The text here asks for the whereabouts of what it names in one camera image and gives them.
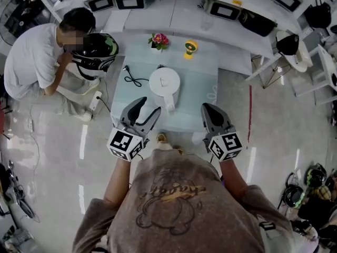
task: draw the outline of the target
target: black hair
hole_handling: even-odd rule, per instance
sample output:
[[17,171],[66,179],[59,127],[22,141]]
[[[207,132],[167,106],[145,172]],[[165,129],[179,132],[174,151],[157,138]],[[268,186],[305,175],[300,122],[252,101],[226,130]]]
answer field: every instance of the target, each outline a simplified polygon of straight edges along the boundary
[[62,32],[81,31],[87,34],[95,31],[95,26],[94,14],[85,7],[73,8],[64,15],[60,23]]

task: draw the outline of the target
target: white t-shirt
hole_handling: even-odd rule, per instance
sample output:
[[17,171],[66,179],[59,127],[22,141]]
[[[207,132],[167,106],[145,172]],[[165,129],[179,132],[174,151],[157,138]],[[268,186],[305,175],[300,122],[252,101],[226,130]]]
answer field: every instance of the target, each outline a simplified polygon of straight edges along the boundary
[[56,24],[42,24],[23,33],[12,46],[5,63],[7,93],[21,99],[33,84],[47,88],[55,80],[55,62],[63,53],[56,42]]

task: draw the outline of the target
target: flower pot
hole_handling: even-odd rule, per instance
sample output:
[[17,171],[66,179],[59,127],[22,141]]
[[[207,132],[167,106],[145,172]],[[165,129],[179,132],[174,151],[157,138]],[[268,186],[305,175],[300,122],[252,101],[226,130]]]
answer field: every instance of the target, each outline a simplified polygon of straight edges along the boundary
[[152,50],[153,53],[161,53],[162,52],[162,49],[158,50],[156,48],[156,45],[154,44],[154,42],[152,42],[151,50]]

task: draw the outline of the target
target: pink flower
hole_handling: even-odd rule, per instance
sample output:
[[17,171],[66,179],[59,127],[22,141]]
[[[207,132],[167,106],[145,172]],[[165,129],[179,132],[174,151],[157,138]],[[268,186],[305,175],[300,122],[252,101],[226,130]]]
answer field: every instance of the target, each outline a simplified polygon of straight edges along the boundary
[[163,45],[167,45],[169,43],[169,40],[167,37],[163,38]]
[[168,38],[167,38],[164,34],[161,34],[161,36],[162,36],[162,42],[163,42],[163,45],[168,44],[168,43],[169,43]]
[[153,42],[161,43],[162,41],[162,34],[156,34],[154,38],[152,38]]

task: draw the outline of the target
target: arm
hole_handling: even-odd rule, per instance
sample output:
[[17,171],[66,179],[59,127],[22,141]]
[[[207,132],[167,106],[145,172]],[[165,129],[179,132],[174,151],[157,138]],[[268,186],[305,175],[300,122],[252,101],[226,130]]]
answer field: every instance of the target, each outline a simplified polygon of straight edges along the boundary
[[117,160],[103,200],[93,199],[84,215],[73,243],[73,253],[90,253],[107,234],[128,192],[130,165],[128,161]]
[[63,73],[68,66],[68,64],[71,62],[73,56],[71,53],[64,53],[62,54],[62,61],[58,69],[56,70],[55,79],[54,82],[49,85],[47,88],[44,89],[44,93],[46,95],[53,95],[60,84],[60,81],[62,79]]
[[118,158],[117,160],[103,198],[104,201],[112,206],[119,207],[128,192],[130,165],[130,162],[123,159]]
[[220,162],[225,187],[233,198],[240,202],[248,188],[232,159]]
[[246,184],[233,160],[220,162],[220,167],[226,189],[249,213],[260,215],[291,232],[292,228],[286,217],[276,210],[258,186]]
[[57,58],[57,62],[59,65],[61,65],[62,61],[63,61],[63,56],[66,54],[67,52],[64,52],[63,54],[61,54],[58,58]]

